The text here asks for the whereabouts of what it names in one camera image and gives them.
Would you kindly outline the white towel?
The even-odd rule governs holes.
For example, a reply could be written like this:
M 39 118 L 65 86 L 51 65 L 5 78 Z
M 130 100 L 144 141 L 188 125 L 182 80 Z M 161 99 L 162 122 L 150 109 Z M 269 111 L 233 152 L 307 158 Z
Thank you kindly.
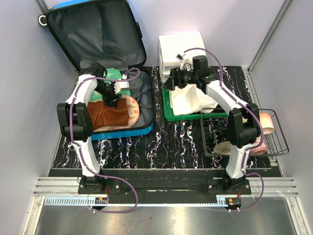
M 203 108 L 215 109 L 218 103 L 204 94 L 196 85 L 188 84 L 185 88 L 176 87 L 169 91 L 170 105 L 175 116 L 197 113 Z

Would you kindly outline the brown suede cloth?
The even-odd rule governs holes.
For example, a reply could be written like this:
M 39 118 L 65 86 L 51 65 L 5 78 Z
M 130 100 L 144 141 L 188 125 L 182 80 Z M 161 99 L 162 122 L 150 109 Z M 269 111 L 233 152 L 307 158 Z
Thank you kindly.
M 104 101 L 90 102 L 87 106 L 93 129 L 108 126 L 127 126 L 129 124 L 129 113 L 127 101 L 122 98 L 117 107 L 105 105 Z

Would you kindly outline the pink mesh patterned pouch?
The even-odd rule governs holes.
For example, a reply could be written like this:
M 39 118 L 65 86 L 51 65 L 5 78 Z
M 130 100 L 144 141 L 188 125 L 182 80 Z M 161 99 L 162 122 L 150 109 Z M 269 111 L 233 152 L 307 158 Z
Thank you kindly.
M 128 95 L 122 95 L 121 99 L 125 98 L 127 101 L 128 106 L 128 113 L 129 113 L 129 124 L 127 126 L 108 126 L 108 127 L 101 127 L 96 130 L 93 130 L 94 132 L 105 132 L 105 131 L 113 131 L 113 130 L 122 130 L 122 129 L 129 129 L 133 127 L 138 119 L 139 119 L 139 104 L 137 101 Z

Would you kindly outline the blue fish-print suitcase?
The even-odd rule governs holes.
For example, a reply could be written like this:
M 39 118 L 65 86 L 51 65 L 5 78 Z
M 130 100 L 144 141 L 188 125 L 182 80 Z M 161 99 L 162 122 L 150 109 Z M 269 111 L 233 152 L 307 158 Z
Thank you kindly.
M 142 68 L 146 50 L 139 24 L 125 0 L 71 0 L 60 3 L 38 18 L 77 71 L 99 63 L 125 72 L 136 67 L 138 78 L 130 82 L 137 100 L 139 120 L 130 129 L 95 131 L 92 140 L 142 136 L 150 133 L 155 119 L 155 95 L 150 72 Z

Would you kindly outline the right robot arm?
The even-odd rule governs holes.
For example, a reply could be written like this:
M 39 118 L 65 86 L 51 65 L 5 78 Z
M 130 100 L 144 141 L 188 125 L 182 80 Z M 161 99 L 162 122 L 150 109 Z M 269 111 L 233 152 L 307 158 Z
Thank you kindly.
M 226 136 L 230 142 L 230 156 L 222 180 L 218 186 L 233 194 L 246 183 L 246 161 L 257 138 L 264 136 L 260 124 L 259 107 L 239 99 L 222 82 L 223 75 L 211 74 L 207 57 L 193 57 L 192 69 L 185 68 L 185 54 L 178 54 L 180 66 L 170 70 L 163 88 L 173 91 L 189 84 L 196 85 L 207 96 L 213 98 L 228 117 Z

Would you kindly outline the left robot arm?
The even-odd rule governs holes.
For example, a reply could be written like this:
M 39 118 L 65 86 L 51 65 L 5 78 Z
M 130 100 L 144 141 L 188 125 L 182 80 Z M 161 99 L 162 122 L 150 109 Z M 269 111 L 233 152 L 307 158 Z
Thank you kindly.
M 78 75 L 78 83 L 73 93 L 66 102 L 57 105 L 57 116 L 61 134 L 70 140 L 82 166 L 78 193 L 101 194 L 106 192 L 108 187 L 105 178 L 99 176 L 101 166 L 92 146 L 93 123 L 88 112 L 88 103 L 94 90 L 102 95 L 108 106 L 113 107 L 117 106 L 121 95 L 114 82 L 103 82 L 107 69 L 99 63 L 81 69 Z

